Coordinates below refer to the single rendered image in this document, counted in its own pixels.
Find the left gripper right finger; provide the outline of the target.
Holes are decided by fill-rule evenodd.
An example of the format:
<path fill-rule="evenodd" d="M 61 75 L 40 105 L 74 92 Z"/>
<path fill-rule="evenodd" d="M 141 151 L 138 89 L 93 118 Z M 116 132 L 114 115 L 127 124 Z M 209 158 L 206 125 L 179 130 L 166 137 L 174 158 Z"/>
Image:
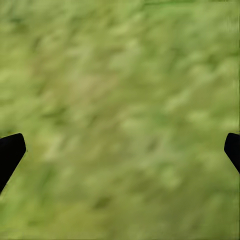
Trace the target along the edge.
<path fill-rule="evenodd" d="M 227 135 L 224 151 L 240 173 L 240 135 L 230 132 Z"/>

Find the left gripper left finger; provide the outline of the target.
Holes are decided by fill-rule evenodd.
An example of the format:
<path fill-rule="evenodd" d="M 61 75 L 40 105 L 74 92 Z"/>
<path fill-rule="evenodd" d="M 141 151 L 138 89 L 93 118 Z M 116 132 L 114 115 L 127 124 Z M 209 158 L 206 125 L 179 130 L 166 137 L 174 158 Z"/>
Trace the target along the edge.
<path fill-rule="evenodd" d="M 26 152 L 22 133 L 0 138 L 0 193 Z"/>

